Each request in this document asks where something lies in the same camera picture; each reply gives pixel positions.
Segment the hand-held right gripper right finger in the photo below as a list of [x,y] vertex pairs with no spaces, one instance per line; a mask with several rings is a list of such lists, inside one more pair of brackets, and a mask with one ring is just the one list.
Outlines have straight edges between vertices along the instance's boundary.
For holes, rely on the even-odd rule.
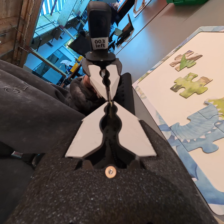
[[157,154],[142,128],[140,120],[117,102],[113,103],[116,107],[115,115],[120,123],[117,133],[119,146],[134,157],[155,157]]

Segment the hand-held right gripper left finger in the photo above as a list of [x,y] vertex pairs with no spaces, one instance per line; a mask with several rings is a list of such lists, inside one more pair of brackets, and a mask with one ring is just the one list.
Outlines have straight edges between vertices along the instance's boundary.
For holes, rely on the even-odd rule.
[[105,102],[82,120],[65,157],[84,159],[96,152],[103,145],[103,133],[100,123],[106,115],[109,102]]

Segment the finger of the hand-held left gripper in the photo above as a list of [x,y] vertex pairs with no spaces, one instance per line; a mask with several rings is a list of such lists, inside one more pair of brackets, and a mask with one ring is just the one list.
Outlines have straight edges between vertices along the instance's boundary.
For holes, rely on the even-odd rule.
[[90,73],[90,83],[97,91],[97,94],[100,97],[103,97],[107,101],[107,91],[106,86],[103,83],[103,78],[100,75],[101,68],[96,65],[89,65],[88,66],[89,73]]
[[108,65],[106,66],[106,71],[109,72],[109,92],[111,101],[115,97],[117,87],[119,84],[120,76],[118,74],[118,69],[116,65]]

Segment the landscape jigsaw puzzle board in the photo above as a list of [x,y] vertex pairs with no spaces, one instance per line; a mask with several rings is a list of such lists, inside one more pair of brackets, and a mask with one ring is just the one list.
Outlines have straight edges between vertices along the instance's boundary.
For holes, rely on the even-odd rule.
[[[190,68],[176,71],[170,63],[188,50],[203,56]],[[170,88],[178,77],[189,73],[212,79],[205,85],[207,91],[192,94],[187,99],[180,95],[184,88],[174,92]],[[170,129],[175,123],[186,125],[188,116],[205,108],[207,99],[224,97],[224,26],[198,28],[185,41],[139,78],[133,88],[151,114],[159,129],[178,154],[195,185],[210,209],[224,215],[224,138],[214,141],[219,149],[204,153],[202,148],[188,152]]]

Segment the light blue printed puzzle piece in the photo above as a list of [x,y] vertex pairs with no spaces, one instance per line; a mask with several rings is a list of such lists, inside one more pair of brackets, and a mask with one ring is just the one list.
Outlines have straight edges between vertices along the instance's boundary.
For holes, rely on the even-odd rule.
[[188,152],[202,148],[204,153],[213,153],[219,149],[213,142],[224,137],[224,132],[215,126],[215,123],[221,122],[221,109],[213,101],[205,103],[208,104],[205,108],[188,116],[188,124],[170,126]]

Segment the green striped puzzle piece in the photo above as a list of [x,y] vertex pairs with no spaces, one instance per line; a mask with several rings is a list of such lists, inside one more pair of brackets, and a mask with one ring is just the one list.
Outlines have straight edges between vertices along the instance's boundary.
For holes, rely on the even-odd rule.
[[170,63],[171,67],[175,67],[176,71],[180,71],[184,68],[190,68],[196,64],[196,60],[201,58],[203,55],[194,53],[191,50],[188,50],[184,54],[177,55],[174,58],[174,61]]

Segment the green printed puzzle piece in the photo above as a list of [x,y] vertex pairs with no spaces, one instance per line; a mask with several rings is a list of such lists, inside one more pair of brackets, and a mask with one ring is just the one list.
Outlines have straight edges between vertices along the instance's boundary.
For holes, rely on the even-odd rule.
[[212,79],[200,77],[197,81],[192,81],[197,76],[197,74],[189,73],[185,77],[178,77],[174,81],[175,85],[173,85],[170,90],[178,92],[178,90],[184,88],[184,91],[181,92],[180,95],[186,99],[194,93],[198,95],[204,93],[208,89],[205,85],[211,82]]

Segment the joined printed puzzle pieces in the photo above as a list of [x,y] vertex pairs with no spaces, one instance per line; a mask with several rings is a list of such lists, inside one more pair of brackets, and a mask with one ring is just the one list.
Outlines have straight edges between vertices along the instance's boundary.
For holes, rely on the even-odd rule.
[[204,101],[204,104],[207,105],[204,115],[206,119],[217,117],[219,121],[224,120],[224,97],[219,99],[207,99]]

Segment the person's left forearm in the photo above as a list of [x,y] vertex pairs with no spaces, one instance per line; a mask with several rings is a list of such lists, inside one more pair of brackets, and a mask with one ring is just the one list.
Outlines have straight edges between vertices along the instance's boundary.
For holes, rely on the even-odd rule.
[[105,99],[89,91],[83,83],[83,78],[84,76],[72,80],[69,86],[69,92],[76,110],[87,116],[103,105]]

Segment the adjacent white desk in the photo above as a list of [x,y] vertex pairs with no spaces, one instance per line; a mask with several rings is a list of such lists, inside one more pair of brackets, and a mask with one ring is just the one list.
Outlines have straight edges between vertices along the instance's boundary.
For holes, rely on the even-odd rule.
[[[128,11],[134,30],[130,36],[118,47],[115,47],[114,54],[118,54],[159,12],[167,6],[166,0],[151,0],[147,6],[136,16],[133,15],[133,7]],[[128,24],[127,14],[118,24],[122,30]]]

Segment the grey desk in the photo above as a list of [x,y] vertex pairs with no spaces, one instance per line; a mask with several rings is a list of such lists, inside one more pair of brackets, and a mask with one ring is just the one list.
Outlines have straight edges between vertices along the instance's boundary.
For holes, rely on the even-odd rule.
[[[204,26],[224,26],[223,0],[209,0],[200,6],[167,4],[116,54],[122,63],[122,72],[130,73],[134,84],[198,28]],[[137,117],[167,141],[134,88],[133,92],[137,98],[134,102]]]

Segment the person's left hand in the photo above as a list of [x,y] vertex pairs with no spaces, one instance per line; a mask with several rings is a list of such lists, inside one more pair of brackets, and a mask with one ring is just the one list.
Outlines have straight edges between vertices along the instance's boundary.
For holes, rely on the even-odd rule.
[[90,82],[90,78],[88,77],[88,75],[85,75],[84,78],[83,78],[83,83],[84,85],[86,86],[86,88],[91,91],[91,92],[94,92],[97,96],[98,96],[98,93],[97,91],[94,89],[94,87],[92,86],[91,82]]

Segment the black monitor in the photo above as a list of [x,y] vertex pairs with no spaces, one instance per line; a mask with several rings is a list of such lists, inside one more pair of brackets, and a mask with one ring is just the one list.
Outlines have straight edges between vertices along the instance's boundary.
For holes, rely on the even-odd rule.
[[81,34],[78,34],[77,38],[73,40],[68,47],[83,57],[85,57],[87,52],[91,51],[90,41]]

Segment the person's dark grey clothing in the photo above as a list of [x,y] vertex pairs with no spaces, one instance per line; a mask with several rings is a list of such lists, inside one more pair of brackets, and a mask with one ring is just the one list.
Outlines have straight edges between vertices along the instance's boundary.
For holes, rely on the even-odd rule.
[[34,74],[0,61],[0,142],[21,153],[46,153],[71,140],[85,117],[59,91]]

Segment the green plastic bin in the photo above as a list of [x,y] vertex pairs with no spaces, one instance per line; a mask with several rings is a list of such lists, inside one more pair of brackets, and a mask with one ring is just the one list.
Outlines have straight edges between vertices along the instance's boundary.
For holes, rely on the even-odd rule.
[[166,2],[173,3],[174,5],[202,5],[206,3],[208,0],[166,0]]

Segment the black strapped bag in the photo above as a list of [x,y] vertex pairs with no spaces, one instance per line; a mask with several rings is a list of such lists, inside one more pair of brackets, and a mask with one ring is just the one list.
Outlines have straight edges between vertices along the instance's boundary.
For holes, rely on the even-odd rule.
[[130,36],[131,32],[134,30],[129,13],[127,14],[127,16],[128,16],[129,22],[122,30],[122,33],[118,36],[117,42],[115,43],[116,47],[122,44]]

